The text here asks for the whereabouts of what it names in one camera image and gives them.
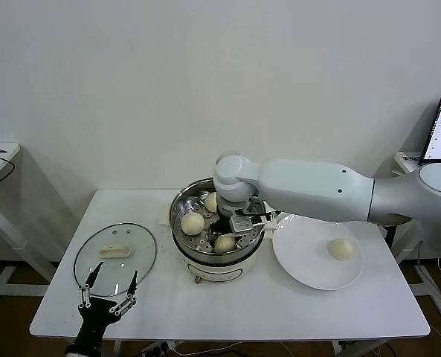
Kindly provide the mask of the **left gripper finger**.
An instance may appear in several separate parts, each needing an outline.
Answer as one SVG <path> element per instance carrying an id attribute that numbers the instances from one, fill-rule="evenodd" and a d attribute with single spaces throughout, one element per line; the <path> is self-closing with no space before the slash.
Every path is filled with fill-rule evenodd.
<path id="1" fill-rule="evenodd" d="M 118 303 L 117 305 L 113 306 L 109 310 L 110 313 L 114 315 L 124 315 L 136 304 L 135 292 L 138 286 L 137 278 L 138 278 L 138 271 L 135 270 L 135 273 L 133 274 L 132 280 L 129 284 L 129 288 L 127 289 L 125 299 L 120 303 Z"/>
<path id="2" fill-rule="evenodd" d="M 83 285 L 79 285 L 78 289 L 80 291 L 80 303 L 79 306 L 90 306 L 91 305 L 91 289 L 93 288 L 100 269 L 103 265 L 103 261 L 99 262 L 97 266 L 90 270 L 88 277 Z"/>

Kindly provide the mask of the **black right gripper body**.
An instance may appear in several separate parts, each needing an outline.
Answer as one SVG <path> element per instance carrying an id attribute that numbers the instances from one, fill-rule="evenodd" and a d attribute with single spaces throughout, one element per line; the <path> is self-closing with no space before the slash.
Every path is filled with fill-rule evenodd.
<path id="1" fill-rule="evenodd" d="M 210 238 L 217 238 L 221 235 L 229 234 L 230 232 L 230 217 L 218 213 L 218 219 L 215 222 L 211 222 L 209 225 L 208 236 Z"/>

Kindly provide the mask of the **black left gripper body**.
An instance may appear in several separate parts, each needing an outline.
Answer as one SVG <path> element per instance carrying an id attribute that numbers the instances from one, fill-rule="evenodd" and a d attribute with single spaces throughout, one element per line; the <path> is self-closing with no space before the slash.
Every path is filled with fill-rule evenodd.
<path id="1" fill-rule="evenodd" d="M 103 340 L 106 328 L 118 322 L 118 316 L 110 312 L 110 309 L 116 307 L 117 302 L 113 300 L 92 297 L 90 306 L 83 305 L 78 311 L 83 319 L 80 331 L 75 340 L 75 344 L 99 348 Z"/>

